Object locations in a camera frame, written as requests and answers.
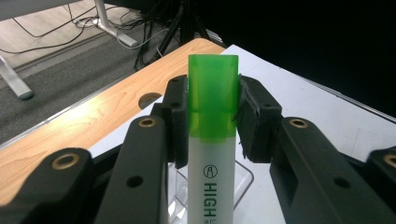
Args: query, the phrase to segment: wooden tabletop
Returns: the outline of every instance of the wooden tabletop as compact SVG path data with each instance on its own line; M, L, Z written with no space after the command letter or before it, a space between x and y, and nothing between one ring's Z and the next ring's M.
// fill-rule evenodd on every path
M163 95L169 79L187 74L188 55L223 51L208 40L194 39L1 149L0 204L12 200L26 177L49 154L65 147L90 148L141 111L138 101L142 95Z

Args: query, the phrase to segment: highlighter cap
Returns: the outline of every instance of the highlighter cap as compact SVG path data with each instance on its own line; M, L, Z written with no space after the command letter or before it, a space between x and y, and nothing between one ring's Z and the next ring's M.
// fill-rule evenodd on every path
M238 56L189 56L189 135L207 143L235 137Z

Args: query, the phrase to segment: circular logo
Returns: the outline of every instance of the circular logo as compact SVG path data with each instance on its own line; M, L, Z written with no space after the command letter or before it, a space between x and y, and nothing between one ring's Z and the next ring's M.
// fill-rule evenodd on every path
M207 178L213 178L213 177L215 177L217 174L218 174L218 168L216 168L216 166L214 166L214 165L207 165L207 166L204 168L204 175L205 175Z

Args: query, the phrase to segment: marker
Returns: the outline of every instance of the marker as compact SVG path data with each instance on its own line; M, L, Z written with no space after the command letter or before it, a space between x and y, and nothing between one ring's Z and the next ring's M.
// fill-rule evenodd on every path
M189 56L188 223L232 224L238 56Z

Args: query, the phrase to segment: desk leg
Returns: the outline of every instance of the desk leg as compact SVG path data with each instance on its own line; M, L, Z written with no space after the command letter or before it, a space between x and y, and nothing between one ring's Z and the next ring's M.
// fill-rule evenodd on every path
M18 74L0 56L0 76L21 100L27 100L33 96L32 90L23 82Z
M94 23L103 31L109 33L110 35L114 35L115 37L119 37L119 40L126 44L129 47L133 47L137 45L137 41L124 34L120 30L117 30L115 27L111 27L108 23L108 18L106 14L105 2L104 0L95 0L96 8L98 9L99 20L95 20Z

